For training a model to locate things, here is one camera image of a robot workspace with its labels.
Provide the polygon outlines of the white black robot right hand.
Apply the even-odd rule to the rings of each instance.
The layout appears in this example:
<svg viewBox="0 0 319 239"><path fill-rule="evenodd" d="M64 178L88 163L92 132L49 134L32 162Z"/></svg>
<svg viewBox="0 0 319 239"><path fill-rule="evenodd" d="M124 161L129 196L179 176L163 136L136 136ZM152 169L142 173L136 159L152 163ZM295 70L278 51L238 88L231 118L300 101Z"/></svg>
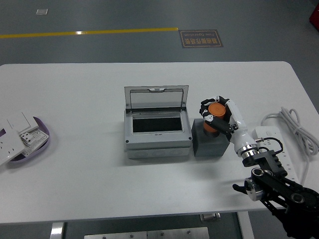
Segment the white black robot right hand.
<svg viewBox="0 0 319 239"><path fill-rule="evenodd" d="M207 135L224 134L234 144L239 157L246 158L257 154L257 143L248 133L248 128L236 106L221 96L201 102L199 113L204 119L203 127Z"/></svg>

